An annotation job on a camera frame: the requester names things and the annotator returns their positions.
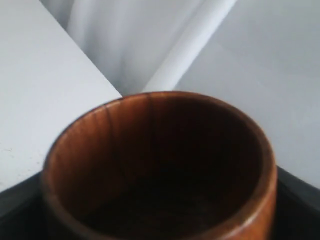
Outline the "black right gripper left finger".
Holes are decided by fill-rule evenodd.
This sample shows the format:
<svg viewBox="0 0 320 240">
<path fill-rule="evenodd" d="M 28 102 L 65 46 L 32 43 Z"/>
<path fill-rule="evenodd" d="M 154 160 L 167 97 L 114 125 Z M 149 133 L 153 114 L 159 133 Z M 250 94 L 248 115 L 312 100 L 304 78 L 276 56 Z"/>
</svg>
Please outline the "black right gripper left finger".
<svg viewBox="0 0 320 240">
<path fill-rule="evenodd" d="M 47 240 L 40 174 L 0 193 L 2 240 Z"/>
</svg>

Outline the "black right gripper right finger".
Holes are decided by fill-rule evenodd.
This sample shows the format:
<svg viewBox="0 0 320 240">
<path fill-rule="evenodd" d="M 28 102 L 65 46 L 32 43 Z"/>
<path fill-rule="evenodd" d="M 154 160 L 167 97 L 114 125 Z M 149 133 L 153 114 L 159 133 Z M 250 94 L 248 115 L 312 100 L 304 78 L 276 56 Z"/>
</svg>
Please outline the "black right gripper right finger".
<svg viewBox="0 0 320 240">
<path fill-rule="evenodd" d="M 272 240 L 320 239 L 320 190 L 277 168 Z"/>
</svg>

